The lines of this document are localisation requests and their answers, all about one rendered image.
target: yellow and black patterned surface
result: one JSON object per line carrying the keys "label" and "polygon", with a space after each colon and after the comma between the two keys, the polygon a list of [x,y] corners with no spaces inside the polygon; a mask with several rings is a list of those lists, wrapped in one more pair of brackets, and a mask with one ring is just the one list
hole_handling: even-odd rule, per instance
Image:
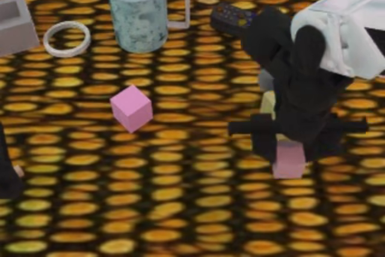
{"label": "yellow and black patterned surface", "polygon": [[[357,81],[336,111],[372,129],[303,179],[274,180],[247,137],[226,122],[259,106],[259,67],[239,41],[213,31],[211,7],[192,0],[191,28],[152,54],[117,46],[108,0],[27,0],[39,36],[86,24],[93,42],[70,59],[43,47],[0,58],[0,119],[26,171],[23,196],[0,201],[1,256],[385,256],[385,81]],[[227,0],[290,14],[315,0]],[[170,17],[183,3],[170,0]],[[76,46],[77,30],[55,46]],[[154,119],[128,134],[109,98],[130,84]]]}

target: white robot part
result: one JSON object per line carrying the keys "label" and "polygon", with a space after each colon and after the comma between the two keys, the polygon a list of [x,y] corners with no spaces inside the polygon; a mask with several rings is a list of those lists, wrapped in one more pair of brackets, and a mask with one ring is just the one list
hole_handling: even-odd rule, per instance
{"label": "white robot part", "polygon": [[326,39],[321,68],[364,79],[385,70],[385,0],[319,0],[294,16],[293,40],[306,25]]}

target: button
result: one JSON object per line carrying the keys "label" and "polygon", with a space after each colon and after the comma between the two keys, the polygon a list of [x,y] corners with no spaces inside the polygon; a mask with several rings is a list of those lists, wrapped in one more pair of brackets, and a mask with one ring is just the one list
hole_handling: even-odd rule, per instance
{"label": "button", "polygon": [[246,23],[247,23],[247,21],[245,19],[238,20],[238,25],[239,26],[244,26]]}

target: gray box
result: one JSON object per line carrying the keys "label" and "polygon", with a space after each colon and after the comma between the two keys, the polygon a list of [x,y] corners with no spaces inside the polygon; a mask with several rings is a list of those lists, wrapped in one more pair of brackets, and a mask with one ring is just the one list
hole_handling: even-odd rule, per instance
{"label": "gray box", "polygon": [[0,57],[39,45],[25,0],[0,0]]}

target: mug handle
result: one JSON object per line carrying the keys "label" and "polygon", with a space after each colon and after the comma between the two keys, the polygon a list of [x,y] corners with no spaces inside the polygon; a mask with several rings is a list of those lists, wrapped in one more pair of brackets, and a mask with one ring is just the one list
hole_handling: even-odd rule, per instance
{"label": "mug handle", "polygon": [[185,0],[185,21],[168,21],[167,27],[187,29],[190,27],[190,0]]}

